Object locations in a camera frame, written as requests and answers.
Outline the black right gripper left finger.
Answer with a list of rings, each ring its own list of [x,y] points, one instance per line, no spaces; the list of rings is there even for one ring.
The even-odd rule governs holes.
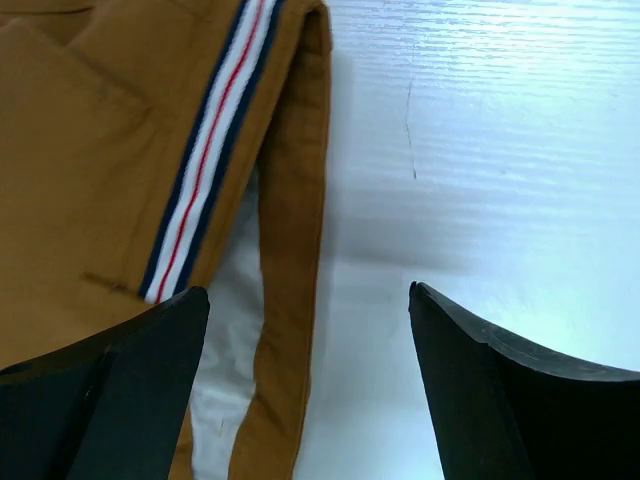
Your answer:
[[[2,369],[2,478],[168,478],[208,314],[191,288]]]

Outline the brown trousers with striped trim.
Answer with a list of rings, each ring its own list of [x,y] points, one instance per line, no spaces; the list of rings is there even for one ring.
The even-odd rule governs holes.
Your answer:
[[[1,5],[1,363],[213,280],[259,180],[250,390],[207,452],[289,479],[301,446],[331,103],[321,1]]]

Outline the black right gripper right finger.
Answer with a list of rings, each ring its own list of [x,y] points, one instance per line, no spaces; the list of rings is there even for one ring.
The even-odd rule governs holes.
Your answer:
[[[411,329],[448,479],[635,479],[639,375],[539,345],[413,283]]]

